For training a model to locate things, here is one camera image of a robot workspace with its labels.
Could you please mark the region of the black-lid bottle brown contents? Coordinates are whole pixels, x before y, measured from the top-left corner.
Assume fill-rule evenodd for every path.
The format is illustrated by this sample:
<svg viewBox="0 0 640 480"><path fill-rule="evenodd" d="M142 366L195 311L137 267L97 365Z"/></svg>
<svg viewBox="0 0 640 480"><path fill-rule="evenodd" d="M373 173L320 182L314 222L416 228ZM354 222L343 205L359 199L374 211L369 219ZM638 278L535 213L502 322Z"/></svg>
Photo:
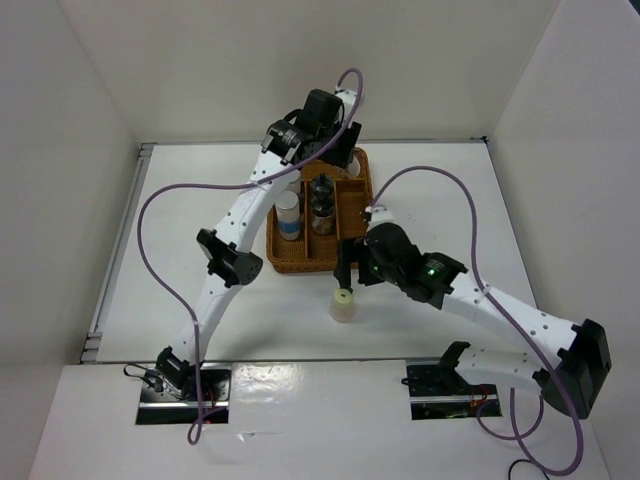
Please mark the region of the black-lid bottle brown contents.
<svg viewBox="0 0 640 480"><path fill-rule="evenodd" d="M318 235L329 235L334 226L335 207L330 198L316 197L311 202L311 228Z"/></svg>

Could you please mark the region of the silver-lid bottle blue label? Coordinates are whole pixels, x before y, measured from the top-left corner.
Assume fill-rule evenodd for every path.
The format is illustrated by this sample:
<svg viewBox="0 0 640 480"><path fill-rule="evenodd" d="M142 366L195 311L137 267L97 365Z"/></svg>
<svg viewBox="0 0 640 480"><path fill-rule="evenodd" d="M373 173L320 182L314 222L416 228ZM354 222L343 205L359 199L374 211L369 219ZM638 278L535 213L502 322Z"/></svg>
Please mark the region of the silver-lid bottle blue label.
<svg viewBox="0 0 640 480"><path fill-rule="evenodd" d="M298 195L285 191L276 199L274 206L281 237L287 241L297 240L301 231Z"/></svg>

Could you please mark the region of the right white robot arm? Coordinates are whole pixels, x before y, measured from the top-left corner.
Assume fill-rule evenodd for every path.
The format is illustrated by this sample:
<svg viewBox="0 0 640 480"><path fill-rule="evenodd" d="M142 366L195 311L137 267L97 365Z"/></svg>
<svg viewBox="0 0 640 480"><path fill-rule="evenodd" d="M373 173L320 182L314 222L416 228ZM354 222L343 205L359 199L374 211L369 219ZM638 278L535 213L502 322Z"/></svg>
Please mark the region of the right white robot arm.
<svg viewBox="0 0 640 480"><path fill-rule="evenodd" d="M481 384L531 390L567 416L589 417L612 366L599 323L554 317L477 281L463 263L420 252L393 222L340 242L334 276L344 290L352 288L353 267L363 286L391 284L409 299L469 320L519 348L508 354L453 342L438 363L446 391Z"/></svg>

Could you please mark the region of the pink-lid spice bottle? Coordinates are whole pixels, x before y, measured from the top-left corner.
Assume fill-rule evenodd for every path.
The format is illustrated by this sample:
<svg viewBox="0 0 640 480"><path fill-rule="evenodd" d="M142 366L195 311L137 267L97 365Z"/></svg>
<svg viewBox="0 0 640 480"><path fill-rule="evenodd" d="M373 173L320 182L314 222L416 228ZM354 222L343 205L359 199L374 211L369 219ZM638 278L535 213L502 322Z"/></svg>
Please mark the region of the pink-lid spice bottle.
<svg viewBox="0 0 640 480"><path fill-rule="evenodd" d="M359 160L358 152L354 150L351 153L349 162L344 169L344 175L349 179L358 178L361 173L361 163Z"/></svg>

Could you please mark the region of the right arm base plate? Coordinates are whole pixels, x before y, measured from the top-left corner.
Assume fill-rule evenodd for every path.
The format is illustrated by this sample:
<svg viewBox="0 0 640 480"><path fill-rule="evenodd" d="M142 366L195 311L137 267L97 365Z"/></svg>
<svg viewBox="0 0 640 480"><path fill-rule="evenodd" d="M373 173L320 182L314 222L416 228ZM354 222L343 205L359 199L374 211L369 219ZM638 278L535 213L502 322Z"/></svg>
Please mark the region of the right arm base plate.
<svg viewBox="0 0 640 480"><path fill-rule="evenodd" d="M452 420L475 417L501 417L502 411L494 385L447 385L434 363L407 363L401 380L409 393L411 418Z"/></svg>

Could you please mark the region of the yellow-lid spice bottle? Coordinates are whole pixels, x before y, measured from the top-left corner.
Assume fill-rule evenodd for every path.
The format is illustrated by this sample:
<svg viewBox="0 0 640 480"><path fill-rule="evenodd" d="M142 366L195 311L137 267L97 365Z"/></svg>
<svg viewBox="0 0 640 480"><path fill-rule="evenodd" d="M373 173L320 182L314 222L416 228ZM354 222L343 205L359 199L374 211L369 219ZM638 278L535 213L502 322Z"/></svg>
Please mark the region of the yellow-lid spice bottle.
<svg viewBox="0 0 640 480"><path fill-rule="evenodd" d="M353 293L348 289L336 289L329 308L331 318L339 323L348 323L353 319L355 311Z"/></svg>

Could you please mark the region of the black grinder bottle light contents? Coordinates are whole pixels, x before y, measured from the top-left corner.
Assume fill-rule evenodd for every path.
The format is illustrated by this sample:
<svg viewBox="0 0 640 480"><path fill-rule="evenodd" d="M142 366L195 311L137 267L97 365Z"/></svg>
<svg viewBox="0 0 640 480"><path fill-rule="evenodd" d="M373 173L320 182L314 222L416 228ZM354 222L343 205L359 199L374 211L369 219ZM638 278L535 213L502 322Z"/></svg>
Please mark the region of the black grinder bottle light contents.
<svg viewBox="0 0 640 480"><path fill-rule="evenodd" d="M335 191L333 178L326 173L315 176L310 182L310 191L314 200L332 200Z"/></svg>

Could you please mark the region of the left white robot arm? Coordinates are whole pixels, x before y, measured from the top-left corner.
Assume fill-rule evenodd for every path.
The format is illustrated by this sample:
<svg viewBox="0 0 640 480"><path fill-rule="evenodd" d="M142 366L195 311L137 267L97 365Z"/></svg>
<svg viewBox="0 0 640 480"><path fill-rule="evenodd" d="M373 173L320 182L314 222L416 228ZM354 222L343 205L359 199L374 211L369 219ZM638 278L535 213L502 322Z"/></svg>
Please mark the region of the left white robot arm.
<svg viewBox="0 0 640 480"><path fill-rule="evenodd" d="M255 237L295 172L316 159L338 167L350 163L361 130L354 116L362 97L361 89L312 90L302 108L267 128L249 179L234 188L235 202L213 228L197 233L207 259L205 283L196 304L186 308L189 326L161 351L155 366L176 399L201 393L208 344L231 301L259 275L263 261L251 251Z"/></svg>

